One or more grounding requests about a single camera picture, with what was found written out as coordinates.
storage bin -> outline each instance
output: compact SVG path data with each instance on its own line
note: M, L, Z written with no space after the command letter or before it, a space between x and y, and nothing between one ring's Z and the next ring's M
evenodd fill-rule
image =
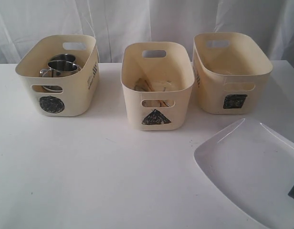
M273 66L259 46L236 32L194 39L198 103L212 114L244 114L257 104Z
M154 57L162 51L164 56ZM138 91L139 81L149 89ZM188 53L172 42L135 43L125 49L121 82L129 123L139 130L173 130L186 116L195 82Z
M66 50L64 45L81 43L83 50ZM41 69L58 54L76 56L82 70L61 78L39 77ZM98 52L96 40L87 35L54 35L39 41L19 62L15 69L36 109L47 116L76 116L85 112L92 100L98 80ZM42 86L57 85L62 92L48 92Z

white table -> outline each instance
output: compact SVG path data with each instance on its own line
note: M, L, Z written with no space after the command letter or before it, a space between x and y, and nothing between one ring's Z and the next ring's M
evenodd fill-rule
M294 142L294 69L274 61L249 114ZM247 115L211 115L195 93L178 130L127 123L121 64L100 64L90 109L46 117L15 64L0 64L0 229L256 229L206 178L194 150Z

white tray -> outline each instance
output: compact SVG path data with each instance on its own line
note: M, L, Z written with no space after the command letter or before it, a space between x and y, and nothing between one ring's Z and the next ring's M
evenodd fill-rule
M294 229L294 143L262 123L239 120L195 151L213 184L250 217L272 229Z

metal mug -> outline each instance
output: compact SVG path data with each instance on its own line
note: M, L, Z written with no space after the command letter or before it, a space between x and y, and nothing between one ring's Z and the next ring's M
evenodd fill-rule
M41 69L40 77L65 77L69 75L73 75L81 70L81 67L75 63L68 61L49 61L48 69ZM62 92L62 88L59 86L42 86L45 90L49 92Z
M76 63L76 57L72 54L59 54L50 59L50 61L68 61L72 63Z

